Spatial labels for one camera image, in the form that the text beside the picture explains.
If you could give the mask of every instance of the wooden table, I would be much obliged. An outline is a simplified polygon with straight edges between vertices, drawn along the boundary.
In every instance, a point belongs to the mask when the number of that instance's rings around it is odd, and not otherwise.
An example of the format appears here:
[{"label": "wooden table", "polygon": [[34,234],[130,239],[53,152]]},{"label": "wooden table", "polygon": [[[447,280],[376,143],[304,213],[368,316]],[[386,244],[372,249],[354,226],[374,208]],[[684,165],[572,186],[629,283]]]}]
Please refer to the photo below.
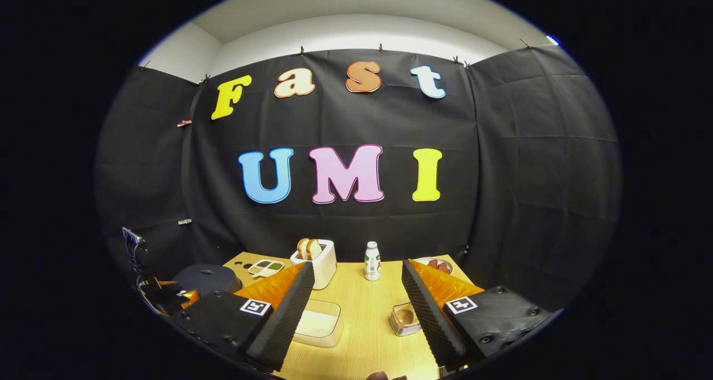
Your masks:
[{"label": "wooden table", "polygon": [[[448,255],[435,256],[453,264],[453,276],[467,281],[466,274]],[[292,266],[290,259],[254,255],[243,252],[224,266],[233,269],[244,286],[259,281],[242,266],[260,259],[282,261]],[[405,337],[395,335],[389,316],[395,304],[408,302],[401,281],[402,262],[382,261],[382,278],[364,278],[364,263],[336,264],[336,273],[324,289],[311,292],[311,299],[330,301],[341,306],[344,330],[339,342],[331,348],[292,342],[285,364],[275,375],[288,380],[320,380],[328,378],[365,380],[374,372],[384,371],[389,378],[406,375],[408,380],[438,378],[438,365],[426,342],[423,330]]]}]

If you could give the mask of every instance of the white toaster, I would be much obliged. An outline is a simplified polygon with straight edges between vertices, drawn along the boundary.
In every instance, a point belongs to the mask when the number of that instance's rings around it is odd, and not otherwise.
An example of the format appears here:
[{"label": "white toaster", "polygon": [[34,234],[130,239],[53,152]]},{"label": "white toaster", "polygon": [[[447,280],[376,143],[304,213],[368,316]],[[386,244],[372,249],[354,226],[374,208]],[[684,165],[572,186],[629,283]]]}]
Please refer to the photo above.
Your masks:
[{"label": "white toaster", "polygon": [[321,253],[314,260],[303,260],[297,257],[297,251],[290,256],[292,265],[300,264],[303,261],[311,261],[314,269],[314,286],[312,289],[323,289],[329,284],[332,276],[336,272],[336,255],[334,254],[334,242],[329,240],[316,240],[321,245]]}]

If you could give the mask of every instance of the bottle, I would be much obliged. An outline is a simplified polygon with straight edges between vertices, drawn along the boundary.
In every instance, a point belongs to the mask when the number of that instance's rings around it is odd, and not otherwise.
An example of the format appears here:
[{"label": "bottle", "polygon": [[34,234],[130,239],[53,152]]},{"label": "bottle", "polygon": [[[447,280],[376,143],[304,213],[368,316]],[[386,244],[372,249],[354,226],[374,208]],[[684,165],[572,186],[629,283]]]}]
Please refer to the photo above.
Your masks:
[{"label": "bottle", "polygon": [[374,241],[367,242],[367,253],[364,255],[364,277],[369,281],[377,281],[382,276],[382,256]]}]

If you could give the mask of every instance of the bread slice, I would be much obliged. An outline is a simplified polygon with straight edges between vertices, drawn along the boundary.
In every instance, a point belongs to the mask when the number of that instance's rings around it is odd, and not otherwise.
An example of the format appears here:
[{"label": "bread slice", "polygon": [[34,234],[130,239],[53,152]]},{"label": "bread slice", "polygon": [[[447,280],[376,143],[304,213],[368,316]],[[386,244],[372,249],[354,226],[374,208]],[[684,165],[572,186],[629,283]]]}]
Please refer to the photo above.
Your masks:
[{"label": "bread slice", "polygon": [[321,245],[317,240],[310,240],[307,243],[307,260],[316,259],[321,253]]},{"label": "bread slice", "polygon": [[306,260],[307,259],[307,243],[310,242],[309,238],[302,238],[297,243],[297,258]]}]

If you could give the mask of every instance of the black fabric backdrop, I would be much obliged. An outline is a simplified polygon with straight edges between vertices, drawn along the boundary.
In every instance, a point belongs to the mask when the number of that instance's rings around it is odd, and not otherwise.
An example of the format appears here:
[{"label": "black fabric backdrop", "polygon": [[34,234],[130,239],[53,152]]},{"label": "black fabric backdrop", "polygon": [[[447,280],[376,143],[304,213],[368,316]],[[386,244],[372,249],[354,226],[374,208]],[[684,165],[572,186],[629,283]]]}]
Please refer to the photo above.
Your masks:
[{"label": "black fabric backdrop", "polygon": [[[346,89],[356,61],[381,66],[379,90]],[[445,98],[421,92],[410,74],[419,65],[441,74]],[[316,89],[276,98],[277,76],[298,67],[311,70]],[[217,86],[244,75],[252,84],[234,112],[211,120]],[[182,119],[193,124],[179,129]],[[334,147],[348,164],[362,144],[384,149],[384,199],[314,204],[309,151]],[[292,189],[282,202],[259,204],[245,194],[237,157],[262,152],[262,185],[272,189],[268,154],[278,147],[295,151]],[[435,202],[412,200],[412,153],[420,148],[443,153]],[[339,261],[361,261],[367,241],[377,241],[384,260],[450,254],[479,286],[504,284],[546,309],[566,304],[593,271],[618,216],[620,182],[606,107],[555,46],[469,70],[412,53],[332,50],[257,62],[200,86],[134,72],[105,123],[97,165],[107,235],[138,230],[157,250],[149,263],[165,276],[242,250],[287,257],[303,237],[334,240]],[[183,218],[193,223],[178,226]],[[113,242],[122,260],[123,245]]]}]

